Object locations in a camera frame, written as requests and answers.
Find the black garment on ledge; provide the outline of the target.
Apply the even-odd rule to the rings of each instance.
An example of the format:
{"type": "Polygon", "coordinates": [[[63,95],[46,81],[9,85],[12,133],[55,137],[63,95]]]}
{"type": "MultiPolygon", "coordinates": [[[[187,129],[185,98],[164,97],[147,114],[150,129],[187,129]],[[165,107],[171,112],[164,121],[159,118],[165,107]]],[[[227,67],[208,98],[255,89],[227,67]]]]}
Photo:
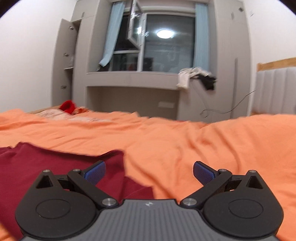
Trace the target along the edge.
{"type": "Polygon", "coordinates": [[[212,75],[203,75],[199,74],[198,79],[203,85],[205,90],[213,91],[215,90],[215,83],[216,83],[216,77],[212,75]]]}

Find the open window sash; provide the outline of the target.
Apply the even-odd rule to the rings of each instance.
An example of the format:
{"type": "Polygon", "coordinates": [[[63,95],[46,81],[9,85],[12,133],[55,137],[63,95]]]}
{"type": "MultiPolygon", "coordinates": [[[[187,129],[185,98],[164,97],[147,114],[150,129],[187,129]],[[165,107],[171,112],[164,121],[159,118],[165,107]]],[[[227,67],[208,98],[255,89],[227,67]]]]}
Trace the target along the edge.
{"type": "Polygon", "coordinates": [[[130,12],[128,17],[127,40],[139,49],[142,37],[142,7],[136,0],[131,1],[130,12]]]}

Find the grey padded wooden headboard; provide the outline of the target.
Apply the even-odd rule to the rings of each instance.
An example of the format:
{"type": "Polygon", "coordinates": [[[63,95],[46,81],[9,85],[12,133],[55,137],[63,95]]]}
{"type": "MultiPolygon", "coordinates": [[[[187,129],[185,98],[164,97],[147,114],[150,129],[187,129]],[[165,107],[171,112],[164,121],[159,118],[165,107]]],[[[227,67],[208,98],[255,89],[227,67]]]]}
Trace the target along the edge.
{"type": "Polygon", "coordinates": [[[257,64],[251,114],[295,114],[295,57],[257,64]]]}

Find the right light blue curtain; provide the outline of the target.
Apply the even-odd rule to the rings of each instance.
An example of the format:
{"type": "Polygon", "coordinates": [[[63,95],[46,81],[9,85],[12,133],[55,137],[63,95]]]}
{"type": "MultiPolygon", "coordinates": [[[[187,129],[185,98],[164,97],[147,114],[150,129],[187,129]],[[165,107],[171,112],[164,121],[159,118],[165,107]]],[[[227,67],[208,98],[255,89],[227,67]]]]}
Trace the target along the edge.
{"type": "Polygon", "coordinates": [[[209,70],[210,38],[208,6],[203,3],[195,4],[195,50],[194,67],[209,70]]]}

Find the light blue curtain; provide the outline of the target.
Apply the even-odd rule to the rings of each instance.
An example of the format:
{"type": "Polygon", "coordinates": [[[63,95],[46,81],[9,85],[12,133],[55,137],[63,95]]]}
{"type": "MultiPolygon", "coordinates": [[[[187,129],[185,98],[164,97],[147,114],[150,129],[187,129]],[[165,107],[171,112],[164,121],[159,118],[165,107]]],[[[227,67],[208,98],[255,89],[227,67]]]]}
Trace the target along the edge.
{"type": "Polygon", "coordinates": [[[124,1],[117,1],[113,3],[106,33],[103,56],[99,63],[100,67],[105,67],[111,61],[116,46],[124,11],[124,1]]]}
{"type": "Polygon", "coordinates": [[[195,4],[195,50],[194,67],[209,70],[210,38],[208,6],[203,3],[195,4]]]}

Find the dark red knit sweater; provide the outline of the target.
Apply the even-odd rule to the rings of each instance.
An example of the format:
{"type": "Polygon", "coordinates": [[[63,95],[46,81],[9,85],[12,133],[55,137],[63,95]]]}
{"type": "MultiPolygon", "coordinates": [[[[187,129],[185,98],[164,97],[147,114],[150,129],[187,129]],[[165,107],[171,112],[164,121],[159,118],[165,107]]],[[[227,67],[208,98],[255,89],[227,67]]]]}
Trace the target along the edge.
{"type": "Polygon", "coordinates": [[[118,202],[124,199],[153,199],[151,187],[129,178],[123,163],[124,153],[112,150],[100,156],[85,156],[42,149],[29,143],[1,148],[1,224],[16,239],[22,233],[15,220],[15,210],[41,171],[62,175],[85,169],[97,161],[106,163],[106,174],[96,185],[118,202]]]}

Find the grey built-in wardrobe unit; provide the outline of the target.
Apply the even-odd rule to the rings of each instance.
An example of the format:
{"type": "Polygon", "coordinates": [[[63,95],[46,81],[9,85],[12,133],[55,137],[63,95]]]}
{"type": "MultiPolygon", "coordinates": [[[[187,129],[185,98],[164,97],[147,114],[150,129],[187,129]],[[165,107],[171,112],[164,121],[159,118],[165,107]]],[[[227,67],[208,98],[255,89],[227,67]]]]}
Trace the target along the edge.
{"type": "Polygon", "coordinates": [[[111,61],[100,67],[111,8],[117,1],[76,1],[69,20],[77,30],[71,100],[96,111],[129,111],[181,121],[216,122],[248,114],[251,58],[243,1],[138,1],[140,48],[127,40],[131,1],[111,61]],[[215,90],[191,79],[178,89],[178,73],[194,68],[195,4],[208,6],[210,64],[215,90]],[[160,101],[174,108],[159,108],[160,101]]]}

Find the bright red cloth item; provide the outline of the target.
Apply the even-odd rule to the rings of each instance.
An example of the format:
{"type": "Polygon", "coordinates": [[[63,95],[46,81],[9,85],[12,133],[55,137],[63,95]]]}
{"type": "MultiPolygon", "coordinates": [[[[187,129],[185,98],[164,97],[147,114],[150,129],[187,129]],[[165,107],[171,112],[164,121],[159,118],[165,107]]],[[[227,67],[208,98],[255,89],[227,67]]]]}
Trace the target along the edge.
{"type": "Polygon", "coordinates": [[[67,100],[60,105],[59,109],[65,113],[73,114],[76,109],[76,104],[72,100],[67,100]]]}

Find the white wall socket panel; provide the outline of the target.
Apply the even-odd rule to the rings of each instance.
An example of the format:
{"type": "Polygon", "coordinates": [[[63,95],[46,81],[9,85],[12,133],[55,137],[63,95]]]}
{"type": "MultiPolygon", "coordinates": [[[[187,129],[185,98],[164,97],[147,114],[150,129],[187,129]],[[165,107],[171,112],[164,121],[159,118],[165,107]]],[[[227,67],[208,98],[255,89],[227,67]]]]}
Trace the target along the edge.
{"type": "Polygon", "coordinates": [[[166,101],[160,101],[158,103],[159,108],[174,108],[175,103],[174,102],[166,102],[166,101]]]}

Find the white garment on ledge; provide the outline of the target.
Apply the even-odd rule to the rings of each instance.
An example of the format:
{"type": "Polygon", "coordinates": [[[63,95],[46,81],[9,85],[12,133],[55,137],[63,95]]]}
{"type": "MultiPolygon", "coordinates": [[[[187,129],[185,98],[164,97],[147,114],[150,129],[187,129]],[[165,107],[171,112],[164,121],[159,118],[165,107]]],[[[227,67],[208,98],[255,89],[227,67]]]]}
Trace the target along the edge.
{"type": "Polygon", "coordinates": [[[178,83],[176,87],[178,89],[188,90],[191,79],[202,80],[208,77],[212,77],[212,73],[200,67],[184,68],[178,73],[178,83]]]}

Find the orange duvet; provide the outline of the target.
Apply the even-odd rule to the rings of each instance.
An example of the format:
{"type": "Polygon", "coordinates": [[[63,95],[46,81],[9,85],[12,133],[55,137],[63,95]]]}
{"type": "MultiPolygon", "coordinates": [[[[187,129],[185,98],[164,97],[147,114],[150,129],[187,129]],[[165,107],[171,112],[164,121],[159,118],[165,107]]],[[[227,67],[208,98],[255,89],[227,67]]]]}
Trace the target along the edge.
{"type": "Polygon", "coordinates": [[[295,240],[295,116],[259,114],[216,123],[88,112],[110,122],[50,120],[15,109],[1,114],[1,148],[29,143],[62,153],[124,152],[128,177],[152,187],[157,199],[182,200],[201,187],[192,168],[260,173],[284,210],[280,240],[295,240]]]}

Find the pink patterned bed sheet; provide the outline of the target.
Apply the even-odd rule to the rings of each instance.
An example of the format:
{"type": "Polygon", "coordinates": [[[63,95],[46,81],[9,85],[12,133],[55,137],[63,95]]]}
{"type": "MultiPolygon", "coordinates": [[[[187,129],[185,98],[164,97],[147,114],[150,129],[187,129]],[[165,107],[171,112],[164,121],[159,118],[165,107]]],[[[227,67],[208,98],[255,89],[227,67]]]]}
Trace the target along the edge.
{"type": "Polygon", "coordinates": [[[43,110],[39,113],[36,113],[37,116],[42,118],[47,118],[54,121],[82,121],[82,122],[110,122],[110,120],[101,119],[101,118],[92,118],[79,116],[78,113],[69,114],[59,108],[50,108],[43,110]]]}

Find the open grey wardrobe door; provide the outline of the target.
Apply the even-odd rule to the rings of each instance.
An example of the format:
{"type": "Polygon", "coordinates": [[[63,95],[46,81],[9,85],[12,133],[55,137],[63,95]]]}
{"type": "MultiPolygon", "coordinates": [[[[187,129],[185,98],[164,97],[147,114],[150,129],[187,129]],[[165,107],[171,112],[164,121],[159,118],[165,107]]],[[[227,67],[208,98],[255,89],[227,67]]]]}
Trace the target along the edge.
{"type": "Polygon", "coordinates": [[[57,35],[52,71],[52,105],[71,99],[77,30],[73,23],[61,20],[57,35]]]}

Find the left light blue curtain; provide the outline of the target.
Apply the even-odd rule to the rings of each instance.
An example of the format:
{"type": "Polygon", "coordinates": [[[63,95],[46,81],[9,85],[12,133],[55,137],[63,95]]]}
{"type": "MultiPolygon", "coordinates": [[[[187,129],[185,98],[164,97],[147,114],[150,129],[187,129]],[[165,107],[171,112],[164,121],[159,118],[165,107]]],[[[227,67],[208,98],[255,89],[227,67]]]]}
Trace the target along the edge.
{"type": "Polygon", "coordinates": [[[100,67],[105,67],[111,61],[116,46],[124,11],[124,1],[117,1],[113,3],[106,33],[103,56],[99,63],[100,67]]]}

